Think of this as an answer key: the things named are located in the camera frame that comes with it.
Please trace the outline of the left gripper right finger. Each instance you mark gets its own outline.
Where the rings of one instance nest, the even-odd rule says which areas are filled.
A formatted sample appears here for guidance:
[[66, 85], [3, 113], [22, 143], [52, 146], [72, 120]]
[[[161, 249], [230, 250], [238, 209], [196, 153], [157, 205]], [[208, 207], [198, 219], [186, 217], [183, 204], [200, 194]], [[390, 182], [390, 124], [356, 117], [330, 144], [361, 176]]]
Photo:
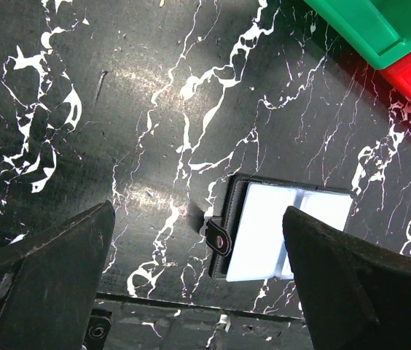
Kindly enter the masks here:
[[290, 206], [283, 236], [315, 349], [411, 349], [411, 257]]

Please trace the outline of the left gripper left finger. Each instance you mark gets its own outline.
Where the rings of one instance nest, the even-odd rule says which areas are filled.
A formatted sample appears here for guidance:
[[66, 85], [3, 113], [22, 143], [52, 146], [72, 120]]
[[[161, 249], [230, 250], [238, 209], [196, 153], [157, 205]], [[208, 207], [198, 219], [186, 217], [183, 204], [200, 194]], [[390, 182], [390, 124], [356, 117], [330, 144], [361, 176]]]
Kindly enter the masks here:
[[0, 349], [81, 349], [114, 231], [108, 201], [0, 248]]

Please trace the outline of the green plastic bin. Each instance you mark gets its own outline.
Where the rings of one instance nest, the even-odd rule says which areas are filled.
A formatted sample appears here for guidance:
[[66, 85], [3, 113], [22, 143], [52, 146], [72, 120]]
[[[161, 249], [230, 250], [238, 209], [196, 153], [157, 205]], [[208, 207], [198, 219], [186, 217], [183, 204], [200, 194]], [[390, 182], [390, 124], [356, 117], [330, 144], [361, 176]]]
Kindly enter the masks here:
[[411, 53], [411, 0], [306, 0], [374, 69]]

